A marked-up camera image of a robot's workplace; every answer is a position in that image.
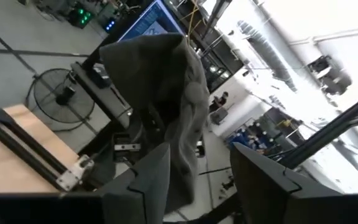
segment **desk fan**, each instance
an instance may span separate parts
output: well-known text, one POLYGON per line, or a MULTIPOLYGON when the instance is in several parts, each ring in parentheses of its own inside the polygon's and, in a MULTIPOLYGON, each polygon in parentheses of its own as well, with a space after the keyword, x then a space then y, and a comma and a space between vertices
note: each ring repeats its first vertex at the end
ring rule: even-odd
POLYGON ((83 122, 94 108, 94 101, 64 68, 43 72, 34 82, 34 99, 49 118, 66 124, 83 122))

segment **monitor screen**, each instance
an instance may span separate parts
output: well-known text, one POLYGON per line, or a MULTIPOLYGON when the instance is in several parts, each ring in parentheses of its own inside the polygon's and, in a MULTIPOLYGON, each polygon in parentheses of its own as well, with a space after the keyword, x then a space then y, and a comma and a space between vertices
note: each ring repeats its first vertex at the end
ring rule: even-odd
POLYGON ((162 0, 154 1, 136 20, 136 22, 118 40, 127 40, 139 35, 183 34, 162 0))

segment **person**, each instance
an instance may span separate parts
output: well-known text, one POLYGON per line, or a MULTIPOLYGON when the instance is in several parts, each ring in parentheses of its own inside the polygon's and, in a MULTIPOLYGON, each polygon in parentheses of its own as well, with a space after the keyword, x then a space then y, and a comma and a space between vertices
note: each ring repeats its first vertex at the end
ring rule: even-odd
POLYGON ((229 93, 228 92, 224 92, 222 94, 222 97, 218 98, 217 96, 214 97, 214 101, 212 102, 212 104, 209 106, 209 113, 215 112, 217 111, 220 107, 222 107, 226 101, 227 98, 229 97, 229 93))

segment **wooden board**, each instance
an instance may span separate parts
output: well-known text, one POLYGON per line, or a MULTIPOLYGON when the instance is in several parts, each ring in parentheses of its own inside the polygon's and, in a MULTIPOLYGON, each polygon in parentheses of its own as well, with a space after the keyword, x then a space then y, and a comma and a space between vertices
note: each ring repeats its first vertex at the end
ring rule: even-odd
MULTIPOLYGON (((24 105, 6 108, 16 123, 55 156, 70 167, 78 156, 24 105)), ((46 180, 0 142, 0 192, 56 192, 46 180)))

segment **gray cloth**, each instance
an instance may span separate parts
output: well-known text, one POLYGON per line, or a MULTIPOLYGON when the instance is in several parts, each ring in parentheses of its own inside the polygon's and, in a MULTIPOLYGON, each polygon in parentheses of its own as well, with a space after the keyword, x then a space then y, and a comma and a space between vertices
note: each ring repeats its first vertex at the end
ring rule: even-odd
POLYGON ((201 62, 180 34, 140 36, 104 46, 100 56, 115 87, 135 109, 154 105, 166 125, 171 172, 166 212, 194 200, 196 143, 208 115, 201 62))

